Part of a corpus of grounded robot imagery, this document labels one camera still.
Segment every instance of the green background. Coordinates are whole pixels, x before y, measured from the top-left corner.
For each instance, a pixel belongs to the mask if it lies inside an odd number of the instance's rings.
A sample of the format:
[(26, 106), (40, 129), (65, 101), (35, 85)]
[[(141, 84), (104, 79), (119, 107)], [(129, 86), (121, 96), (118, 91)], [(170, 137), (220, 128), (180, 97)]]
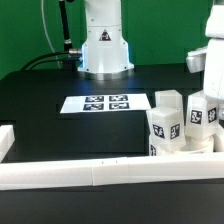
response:
[[(188, 51), (208, 42), (204, 33), (212, 0), (121, 1), (123, 36), (135, 65), (183, 63)], [(84, 3), (76, 0), (66, 6), (73, 47), (79, 48), (86, 38)], [(1, 1), (0, 12), (1, 79), (51, 49), (44, 34), (41, 0)], [(61, 51), (63, 35), (57, 0), (45, 0), (45, 16), (53, 46)]]

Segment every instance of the black table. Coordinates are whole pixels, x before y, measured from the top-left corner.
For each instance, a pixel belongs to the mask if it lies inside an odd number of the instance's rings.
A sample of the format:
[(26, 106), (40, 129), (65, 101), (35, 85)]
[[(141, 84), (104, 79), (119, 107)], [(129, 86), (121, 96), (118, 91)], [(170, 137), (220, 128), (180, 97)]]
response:
[[(129, 78), (93, 81), (75, 72), (13, 72), (0, 81), (0, 124), (16, 141), (4, 163), (144, 156), (149, 130), (144, 111), (60, 114), (67, 96), (202, 89), (203, 74), (184, 64), (138, 66)], [(222, 223), (224, 181), (198, 180), (0, 192), (6, 223)]]

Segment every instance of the black cable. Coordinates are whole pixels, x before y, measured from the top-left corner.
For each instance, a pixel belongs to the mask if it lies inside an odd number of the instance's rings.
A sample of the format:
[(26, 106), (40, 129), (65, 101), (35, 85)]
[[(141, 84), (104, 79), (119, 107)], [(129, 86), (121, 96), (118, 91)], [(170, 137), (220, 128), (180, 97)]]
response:
[(59, 6), (60, 6), (60, 11), (61, 11), (61, 20), (62, 20), (63, 35), (64, 35), (64, 50), (67, 51), (70, 48), (72, 48), (72, 41), (70, 39), (70, 34), (69, 34), (65, 1), (59, 0)]
[(35, 63), (32, 67), (29, 68), (29, 70), (32, 70), (33, 68), (35, 68), (36, 66), (40, 65), (40, 64), (44, 64), (44, 63), (48, 63), (48, 62), (61, 62), (62, 60), (60, 59), (55, 59), (55, 60), (47, 60), (47, 61), (40, 61)]
[(49, 57), (53, 57), (53, 56), (57, 56), (57, 55), (64, 55), (64, 54), (69, 54), (68, 51), (60, 51), (60, 52), (55, 52), (55, 53), (50, 53), (50, 54), (45, 54), (45, 55), (42, 55), (42, 56), (39, 56), (33, 60), (31, 60), (30, 62), (28, 62), (27, 64), (25, 64), (22, 68), (21, 68), (21, 71), (24, 71), (26, 70), (30, 65), (32, 65), (33, 63), (41, 60), (41, 59), (44, 59), (44, 58), (49, 58)]

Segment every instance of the label on robot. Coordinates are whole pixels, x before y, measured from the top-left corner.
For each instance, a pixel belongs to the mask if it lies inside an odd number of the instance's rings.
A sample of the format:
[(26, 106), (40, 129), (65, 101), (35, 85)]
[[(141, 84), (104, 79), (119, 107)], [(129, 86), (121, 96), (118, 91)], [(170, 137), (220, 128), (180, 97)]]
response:
[(156, 156), (156, 148), (150, 145), (150, 156)]
[(128, 96), (127, 95), (109, 96), (109, 100), (111, 102), (128, 101)]
[(129, 103), (110, 103), (109, 104), (110, 110), (124, 110), (129, 109)]
[(216, 107), (208, 111), (208, 123), (212, 123), (217, 120), (217, 109)]
[(111, 41), (110, 35), (106, 29), (103, 31), (99, 41)]
[(171, 127), (170, 130), (170, 139), (174, 139), (180, 136), (180, 124), (177, 124), (173, 127)]
[(86, 103), (104, 102), (104, 96), (87, 96)]
[(83, 110), (87, 110), (87, 111), (97, 111), (97, 110), (103, 110), (104, 108), (104, 104), (100, 103), (100, 104), (85, 104)]
[(191, 123), (201, 125), (202, 122), (202, 111), (191, 110)]
[(154, 134), (157, 137), (160, 137), (160, 138), (165, 139), (165, 135), (164, 135), (164, 131), (163, 131), (163, 128), (162, 127), (153, 124), (153, 129), (154, 129)]

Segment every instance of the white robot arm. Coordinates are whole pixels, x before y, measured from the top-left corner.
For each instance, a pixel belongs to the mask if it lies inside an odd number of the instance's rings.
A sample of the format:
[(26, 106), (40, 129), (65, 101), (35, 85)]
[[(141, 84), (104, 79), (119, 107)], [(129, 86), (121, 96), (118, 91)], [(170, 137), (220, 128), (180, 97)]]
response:
[(211, 37), (207, 49), (198, 55), (190, 52), (187, 64), (191, 72), (197, 72), (203, 70), (204, 60), (205, 98), (220, 105), (219, 118), (224, 119), (224, 0), (214, 1), (206, 36)]
[(119, 78), (119, 73), (134, 68), (129, 62), (128, 44), (122, 37), (121, 0), (84, 2), (87, 39), (78, 71), (89, 78)]

